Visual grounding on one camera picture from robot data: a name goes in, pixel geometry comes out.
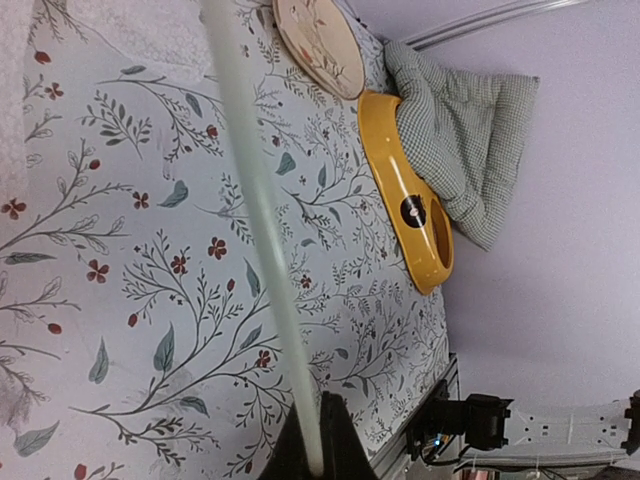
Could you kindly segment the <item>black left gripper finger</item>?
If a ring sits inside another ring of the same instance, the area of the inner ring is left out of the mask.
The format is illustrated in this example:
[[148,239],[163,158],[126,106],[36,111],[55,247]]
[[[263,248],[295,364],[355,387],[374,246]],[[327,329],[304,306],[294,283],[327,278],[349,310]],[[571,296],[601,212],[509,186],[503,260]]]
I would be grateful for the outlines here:
[[[376,480],[378,476],[352,423],[345,400],[324,391],[320,407],[323,475],[319,479]],[[308,466],[296,407],[287,415],[259,480],[314,479]]]

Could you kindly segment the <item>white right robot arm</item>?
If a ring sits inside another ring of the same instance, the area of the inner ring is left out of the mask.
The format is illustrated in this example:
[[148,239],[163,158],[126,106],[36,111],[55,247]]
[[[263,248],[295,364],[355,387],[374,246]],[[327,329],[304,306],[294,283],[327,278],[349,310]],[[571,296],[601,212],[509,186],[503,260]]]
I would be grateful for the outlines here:
[[565,469],[608,467],[639,451],[639,393],[590,406],[508,407],[503,437],[490,451],[471,449],[461,468],[558,474]]

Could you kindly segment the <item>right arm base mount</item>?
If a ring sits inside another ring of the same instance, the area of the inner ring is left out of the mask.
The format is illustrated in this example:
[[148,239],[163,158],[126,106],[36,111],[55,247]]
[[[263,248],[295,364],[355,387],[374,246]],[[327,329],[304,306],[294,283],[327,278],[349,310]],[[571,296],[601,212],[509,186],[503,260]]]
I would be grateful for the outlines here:
[[448,383],[439,381],[406,427],[406,447],[410,459],[427,466],[449,466],[453,460],[438,457],[457,438],[464,440],[458,454],[470,450],[492,451],[509,444],[506,421],[511,417],[510,399],[471,394],[464,400],[449,397]]

